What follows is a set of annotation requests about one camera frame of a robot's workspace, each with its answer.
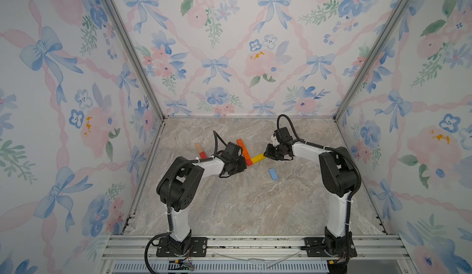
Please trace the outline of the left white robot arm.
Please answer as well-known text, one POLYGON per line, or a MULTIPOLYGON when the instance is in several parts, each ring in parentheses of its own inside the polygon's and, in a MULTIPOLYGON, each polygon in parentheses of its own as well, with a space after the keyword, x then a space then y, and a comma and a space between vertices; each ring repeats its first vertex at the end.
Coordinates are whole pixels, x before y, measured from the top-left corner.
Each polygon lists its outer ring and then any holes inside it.
POLYGON ((204 178, 228 178, 247 168, 243 155, 220 154, 206 159, 177 157, 161 179, 156 192, 166 206, 169 225, 169 242, 187 247, 191 238, 187 209, 196 196, 204 178))

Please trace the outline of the light blue block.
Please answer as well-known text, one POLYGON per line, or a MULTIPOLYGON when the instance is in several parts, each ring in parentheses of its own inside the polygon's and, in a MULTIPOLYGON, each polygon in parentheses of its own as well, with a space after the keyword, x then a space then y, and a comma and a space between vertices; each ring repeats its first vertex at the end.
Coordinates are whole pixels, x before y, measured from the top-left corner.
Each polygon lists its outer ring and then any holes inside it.
POLYGON ((269 169, 269 174, 273 181, 276 181, 279 178, 277 172, 273 168, 269 169))

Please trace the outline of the orange long block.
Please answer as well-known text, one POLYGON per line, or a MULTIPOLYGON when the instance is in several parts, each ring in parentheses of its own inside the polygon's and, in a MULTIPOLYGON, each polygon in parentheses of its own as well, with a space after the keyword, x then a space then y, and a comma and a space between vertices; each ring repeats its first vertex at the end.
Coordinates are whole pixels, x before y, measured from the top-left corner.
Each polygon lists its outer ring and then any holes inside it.
POLYGON ((244 156, 245 160, 250 160, 251 157, 250 157, 246 147, 243 146, 242 149, 243 149, 243 156, 244 156))

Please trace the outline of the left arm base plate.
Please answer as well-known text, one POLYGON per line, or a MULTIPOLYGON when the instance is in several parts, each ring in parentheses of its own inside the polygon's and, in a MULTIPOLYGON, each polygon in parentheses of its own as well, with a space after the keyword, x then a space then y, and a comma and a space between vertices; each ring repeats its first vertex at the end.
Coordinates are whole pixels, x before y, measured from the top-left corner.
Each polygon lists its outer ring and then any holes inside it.
POLYGON ((208 238, 187 237, 178 242, 171 237, 161 238, 157 245, 156 256, 159 258, 204 258, 207 254, 208 238))

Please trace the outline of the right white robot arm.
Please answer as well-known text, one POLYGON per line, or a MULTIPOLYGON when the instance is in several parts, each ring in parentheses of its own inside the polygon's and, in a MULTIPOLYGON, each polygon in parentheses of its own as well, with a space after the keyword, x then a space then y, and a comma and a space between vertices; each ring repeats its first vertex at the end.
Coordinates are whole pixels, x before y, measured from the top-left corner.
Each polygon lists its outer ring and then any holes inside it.
POLYGON ((276 161, 301 157, 319 164, 322 183, 329 192, 328 222, 320 248, 330 256, 351 256, 350 213, 352 199, 361 186, 361 177, 343 148, 310 142, 269 143, 264 156, 276 161))

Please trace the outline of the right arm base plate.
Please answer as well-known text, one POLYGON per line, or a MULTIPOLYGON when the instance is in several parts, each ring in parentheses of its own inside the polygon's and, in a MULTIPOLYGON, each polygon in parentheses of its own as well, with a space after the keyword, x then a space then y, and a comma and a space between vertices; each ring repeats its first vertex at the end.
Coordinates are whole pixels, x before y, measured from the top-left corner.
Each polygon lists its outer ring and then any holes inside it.
POLYGON ((304 238, 304 245, 300 249, 306 251, 310 258, 340 259, 345 257, 347 250, 346 238, 340 237, 326 241, 325 237, 306 237, 304 238))

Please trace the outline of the yellow long block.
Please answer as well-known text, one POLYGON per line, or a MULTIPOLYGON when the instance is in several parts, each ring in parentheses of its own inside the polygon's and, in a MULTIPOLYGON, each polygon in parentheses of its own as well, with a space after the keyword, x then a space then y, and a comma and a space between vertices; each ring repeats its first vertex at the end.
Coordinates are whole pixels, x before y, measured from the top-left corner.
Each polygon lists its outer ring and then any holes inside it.
POLYGON ((265 157, 264 154, 259 154, 259 155, 257 155, 257 156, 252 157, 252 158, 251 158, 251 162, 252 162, 253 164, 256 164, 256 163, 258 163, 258 162, 264 160, 265 158, 266 158, 266 157, 265 157))

